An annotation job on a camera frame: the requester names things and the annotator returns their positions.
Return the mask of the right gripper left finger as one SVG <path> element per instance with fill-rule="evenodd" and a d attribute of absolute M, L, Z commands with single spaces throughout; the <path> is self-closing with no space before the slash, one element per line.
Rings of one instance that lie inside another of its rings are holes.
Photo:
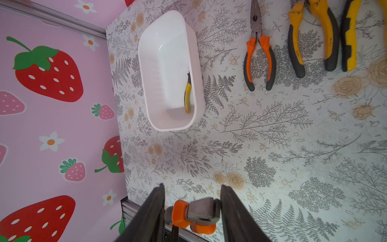
<path fill-rule="evenodd" d="M 117 242 L 162 242 L 165 231 L 165 187 L 155 187 Z"/>

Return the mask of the yellow striped needle-nose pliers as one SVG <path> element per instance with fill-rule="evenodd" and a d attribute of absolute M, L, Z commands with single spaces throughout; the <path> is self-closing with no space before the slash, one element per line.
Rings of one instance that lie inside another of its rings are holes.
<path fill-rule="evenodd" d="M 346 1 L 341 16 L 340 36 L 342 43 L 342 71 L 356 68 L 356 19 L 361 1 Z"/>

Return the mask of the white plastic storage box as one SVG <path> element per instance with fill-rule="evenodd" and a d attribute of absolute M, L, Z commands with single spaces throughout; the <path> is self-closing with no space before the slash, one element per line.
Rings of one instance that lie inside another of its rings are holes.
<path fill-rule="evenodd" d="M 147 114 L 160 132 L 189 128 L 206 110 L 199 48 L 194 30 L 178 11 L 168 11 L 143 32 L 138 46 Z M 191 77 L 190 114 L 184 108 Z"/>

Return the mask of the yellow grey needle-nose pliers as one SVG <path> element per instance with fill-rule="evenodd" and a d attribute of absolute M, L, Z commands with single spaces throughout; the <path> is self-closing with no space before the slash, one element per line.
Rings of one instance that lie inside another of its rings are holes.
<path fill-rule="evenodd" d="M 192 88 L 191 77 L 190 77 L 190 73 L 188 73 L 187 74 L 187 84 L 186 84 L 185 91 L 184 91 L 184 108 L 185 108 L 186 114 L 190 114 L 191 113 L 191 110 L 190 110 L 190 93 L 191 93 L 191 88 Z"/>

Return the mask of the yellow black diagonal pliers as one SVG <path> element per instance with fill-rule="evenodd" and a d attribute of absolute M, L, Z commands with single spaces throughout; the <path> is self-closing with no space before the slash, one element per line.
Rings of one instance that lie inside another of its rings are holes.
<path fill-rule="evenodd" d="M 288 12 L 290 19 L 288 31 L 288 53 L 297 78 L 304 78 L 305 68 L 312 67 L 313 52 L 324 46 L 324 57 L 319 61 L 324 63 L 324 69 L 332 72 L 336 69 L 339 54 L 339 27 L 327 1 L 291 1 L 291 10 Z M 318 35 L 316 29 L 299 33 L 304 11 L 319 21 L 323 36 Z"/>

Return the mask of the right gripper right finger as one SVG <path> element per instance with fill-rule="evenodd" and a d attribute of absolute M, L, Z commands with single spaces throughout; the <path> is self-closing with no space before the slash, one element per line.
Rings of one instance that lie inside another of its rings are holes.
<path fill-rule="evenodd" d="M 221 187 L 221 217 L 226 242 L 270 242 L 232 187 Z"/>

